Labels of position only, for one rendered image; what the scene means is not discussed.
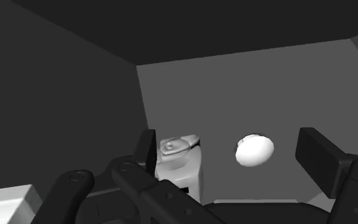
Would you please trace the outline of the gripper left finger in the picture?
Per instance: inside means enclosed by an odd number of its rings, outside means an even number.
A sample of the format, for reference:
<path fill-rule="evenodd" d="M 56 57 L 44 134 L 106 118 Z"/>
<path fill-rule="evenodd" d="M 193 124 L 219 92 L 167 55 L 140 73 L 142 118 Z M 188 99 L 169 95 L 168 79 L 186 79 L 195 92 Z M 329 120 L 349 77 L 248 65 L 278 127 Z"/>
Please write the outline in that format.
<path fill-rule="evenodd" d="M 141 224 L 224 224 L 169 180 L 155 178 L 156 132 L 142 132 L 131 157 L 110 162 L 111 177 L 136 205 Z M 75 224 L 81 203 L 95 183 L 86 169 L 68 171 L 55 181 L 31 224 Z"/>

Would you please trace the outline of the white round wall lamp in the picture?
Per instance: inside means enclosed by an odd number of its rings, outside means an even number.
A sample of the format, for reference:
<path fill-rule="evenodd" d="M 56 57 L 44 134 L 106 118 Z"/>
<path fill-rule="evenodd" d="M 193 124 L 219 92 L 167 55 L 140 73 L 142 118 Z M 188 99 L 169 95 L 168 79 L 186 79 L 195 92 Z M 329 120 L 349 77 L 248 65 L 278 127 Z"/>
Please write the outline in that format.
<path fill-rule="evenodd" d="M 244 167 L 255 167 L 267 162 L 273 155 L 273 141 L 260 134 L 249 134 L 238 141 L 235 158 Z"/>

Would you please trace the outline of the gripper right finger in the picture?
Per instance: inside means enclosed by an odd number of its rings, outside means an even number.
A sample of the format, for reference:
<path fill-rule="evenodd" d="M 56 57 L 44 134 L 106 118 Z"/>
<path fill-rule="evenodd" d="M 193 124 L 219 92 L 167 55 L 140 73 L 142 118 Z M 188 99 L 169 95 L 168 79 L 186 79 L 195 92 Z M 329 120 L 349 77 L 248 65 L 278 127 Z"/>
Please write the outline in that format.
<path fill-rule="evenodd" d="M 295 158 L 335 200 L 326 224 L 358 224 L 358 155 L 345 153 L 315 128 L 302 127 Z"/>

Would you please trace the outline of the white bathtub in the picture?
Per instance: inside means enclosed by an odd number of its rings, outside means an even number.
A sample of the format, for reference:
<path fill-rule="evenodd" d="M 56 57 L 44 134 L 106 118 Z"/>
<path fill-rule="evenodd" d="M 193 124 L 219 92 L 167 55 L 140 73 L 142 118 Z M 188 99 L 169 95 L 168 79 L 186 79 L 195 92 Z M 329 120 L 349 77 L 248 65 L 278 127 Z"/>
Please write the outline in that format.
<path fill-rule="evenodd" d="M 32 185 L 0 188 L 0 224 L 31 224 L 42 203 Z"/>

